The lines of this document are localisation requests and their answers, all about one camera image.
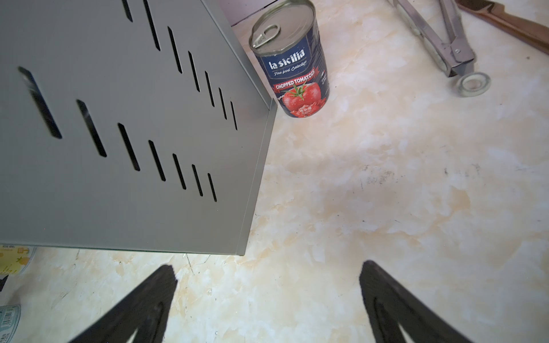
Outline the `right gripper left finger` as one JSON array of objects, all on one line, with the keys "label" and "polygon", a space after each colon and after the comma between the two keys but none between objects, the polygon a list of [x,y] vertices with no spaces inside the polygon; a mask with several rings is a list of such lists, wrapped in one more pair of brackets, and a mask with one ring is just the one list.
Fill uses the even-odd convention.
[{"label": "right gripper left finger", "polygon": [[173,267],[160,266],[73,342],[162,342],[177,287]]}]

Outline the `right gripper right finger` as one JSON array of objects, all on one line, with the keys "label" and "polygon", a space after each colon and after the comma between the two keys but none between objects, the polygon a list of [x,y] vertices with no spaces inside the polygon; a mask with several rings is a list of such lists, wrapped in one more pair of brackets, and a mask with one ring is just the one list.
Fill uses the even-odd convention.
[{"label": "right gripper right finger", "polygon": [[404,342],[403,332],[414,342],[470,341],[374,261],[363,263],[359,281],[376,342]]}]

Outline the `teal label can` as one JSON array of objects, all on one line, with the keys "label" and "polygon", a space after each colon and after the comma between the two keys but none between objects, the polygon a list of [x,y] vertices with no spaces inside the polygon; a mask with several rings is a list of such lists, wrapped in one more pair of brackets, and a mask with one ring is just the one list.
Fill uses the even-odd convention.
[{"label": "teal label can", "polygon": [[19,304],[0,307],[0,343],[10,343],[17,331],[21,317]]}]

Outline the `yellow label can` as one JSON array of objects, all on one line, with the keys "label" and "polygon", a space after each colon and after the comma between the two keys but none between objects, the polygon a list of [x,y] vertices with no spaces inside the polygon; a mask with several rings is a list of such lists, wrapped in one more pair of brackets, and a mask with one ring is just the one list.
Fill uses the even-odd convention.
[{"label": "yellow label can", "polygon": [[37,251],[36,247],[1,245],[1,275],[17,275],[30,265]]}]

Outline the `grey metal cabinet box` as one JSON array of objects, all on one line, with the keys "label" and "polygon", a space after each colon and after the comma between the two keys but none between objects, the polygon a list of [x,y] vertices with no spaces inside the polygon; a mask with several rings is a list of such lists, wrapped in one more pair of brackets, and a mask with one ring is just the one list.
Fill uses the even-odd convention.
[{"label": "grey metal cabinet box", "polygon": [[276,111],[216,1],[3,1],[1,241],[243,255]]}]

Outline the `red tomato can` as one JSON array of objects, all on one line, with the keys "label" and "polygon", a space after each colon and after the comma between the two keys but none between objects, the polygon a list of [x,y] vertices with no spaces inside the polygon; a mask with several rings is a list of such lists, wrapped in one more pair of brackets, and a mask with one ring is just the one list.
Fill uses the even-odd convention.
[{"label": "red tomato can", "polygon": [[266,11],[249,46],[287,115],[311,117],[324,107],[330,84],[311,1],[283,1]]}]

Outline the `metal tongs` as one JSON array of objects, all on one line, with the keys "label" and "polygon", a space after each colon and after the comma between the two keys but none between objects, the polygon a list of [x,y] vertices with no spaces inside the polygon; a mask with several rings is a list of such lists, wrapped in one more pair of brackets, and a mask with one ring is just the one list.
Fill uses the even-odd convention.
[{"label": "metal tongs", "polygon": [[448,41],[435,30],[408,0],[390,2],[411,32],[419,37],[437,67],[449,78],[456,78],[455,87],[462,97],[477,97],[486,93],[491,78],[475,70],[476,53],[464,30],[461,14],[455,1],[439,1]]}]

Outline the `wooden handled knife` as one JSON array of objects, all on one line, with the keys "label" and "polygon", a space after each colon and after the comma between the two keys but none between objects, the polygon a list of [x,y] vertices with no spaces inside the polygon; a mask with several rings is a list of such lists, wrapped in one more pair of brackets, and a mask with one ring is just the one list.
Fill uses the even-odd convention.
[{"label": "wooden handled knife", "polygon": [[460,9],[548,54],[548,28],[506,12],[503,4],[485,0],[456,0]]}]

